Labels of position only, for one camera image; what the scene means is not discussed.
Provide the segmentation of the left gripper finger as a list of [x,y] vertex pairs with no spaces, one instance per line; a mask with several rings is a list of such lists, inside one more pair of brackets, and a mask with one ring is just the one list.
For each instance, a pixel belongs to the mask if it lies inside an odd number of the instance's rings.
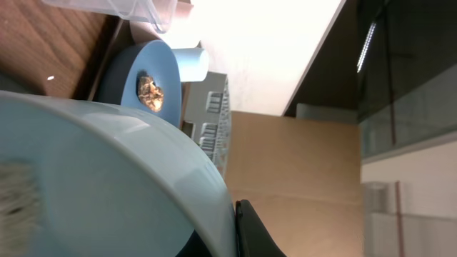
[[240,257],[286,257],[248,200],[236,202],[235,218]]

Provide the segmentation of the light blue bowl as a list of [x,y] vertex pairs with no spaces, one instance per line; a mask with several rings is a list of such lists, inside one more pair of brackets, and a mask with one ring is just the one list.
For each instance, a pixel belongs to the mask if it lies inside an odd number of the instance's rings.
[[157,116],[1,92],[3,256],[236,256],[210,158]]

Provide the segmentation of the dark blue plate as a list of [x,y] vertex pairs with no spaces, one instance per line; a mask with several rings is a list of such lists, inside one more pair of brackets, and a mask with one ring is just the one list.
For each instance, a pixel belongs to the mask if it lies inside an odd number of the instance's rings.
[[[159,112],[152,111],[137,96],[137,81],[141,75],[151,76],[164,91],[164,105]],[[121,51],[110,62],[95,101],[139,109],[178,127],[182,91],[178,64],[171,48],[161,40],[154,40]]]

